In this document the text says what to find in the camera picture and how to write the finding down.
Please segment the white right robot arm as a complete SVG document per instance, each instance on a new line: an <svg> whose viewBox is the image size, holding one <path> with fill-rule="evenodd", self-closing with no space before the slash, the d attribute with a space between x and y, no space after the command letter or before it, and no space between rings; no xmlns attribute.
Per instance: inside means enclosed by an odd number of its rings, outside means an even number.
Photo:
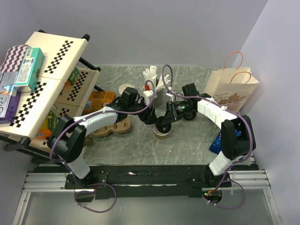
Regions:
<svg viewBox="0 0 300 225"><path fill-rule="evenodd" d="M223 174L230 166L243 156L249 156L256 148L251 119L244 115L230 112L220 106L210 95L200 94L193 83L182 87L184 100L169 101L166 104L165 115L159 117L155 128L162 134L171 130L171 124L181 120L193 120L200 113L214 122L220 128L221 150L208 165L205 183L215 187L221 181Z"/></svg>

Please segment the paper coffee cup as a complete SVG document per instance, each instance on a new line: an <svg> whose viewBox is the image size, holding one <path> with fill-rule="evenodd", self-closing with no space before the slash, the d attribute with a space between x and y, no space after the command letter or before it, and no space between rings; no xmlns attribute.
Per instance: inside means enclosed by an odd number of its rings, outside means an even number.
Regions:
<svg viewBox="0 0 300 225"><path fill-rule="evenodd" d="M122 84L120 87L119 87L119 94L120 94L120 97L122 99L126 99L126 98L129 98L130 94L131 94L131 89L133 88L133 86L131 84Z"/></svg>
<svg viewBox="0 0 300 225"><path fill-rule="evenodd" d="M163 139L166 139L171 131L171 129L167 129L167 131L165 132L160 132L157 128L157 126L155 125L153 127L153 130L154 130L154 133L155 133L155 136L157 139L159 140L163 140Z"/></svg>

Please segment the black coffee cup lid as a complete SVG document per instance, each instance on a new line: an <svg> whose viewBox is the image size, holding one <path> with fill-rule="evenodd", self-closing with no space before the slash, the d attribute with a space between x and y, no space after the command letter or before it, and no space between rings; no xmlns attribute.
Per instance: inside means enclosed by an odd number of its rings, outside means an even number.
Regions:
<svg viewBox="0 0 300 225"><path fill-rule="evenodd" d="M160 132L164 132L164 131L166 132L167 129L171 129L172 128L171 124L167 124L167 125L156 124L156 126L157 126L157 128L158 128L158 130Z"/></svg>

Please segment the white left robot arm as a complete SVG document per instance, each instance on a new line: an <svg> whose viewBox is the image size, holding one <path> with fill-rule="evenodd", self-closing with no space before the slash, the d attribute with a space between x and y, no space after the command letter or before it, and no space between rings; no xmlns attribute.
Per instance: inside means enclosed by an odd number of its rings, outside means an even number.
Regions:
<svg viewBox="0 0 300 225"><path fill-rule="evenodd" d="M62 162L76 176L76 183L81 188L92 185L90 167L82 157L84 139L94 131L125 119L129 114L137 115L146 125L159 122L155 108L143 99L138 99L138 91L127 87L122 95L102 109L80 117L65 115L47 141L51 149L50 159Z"/></svg>

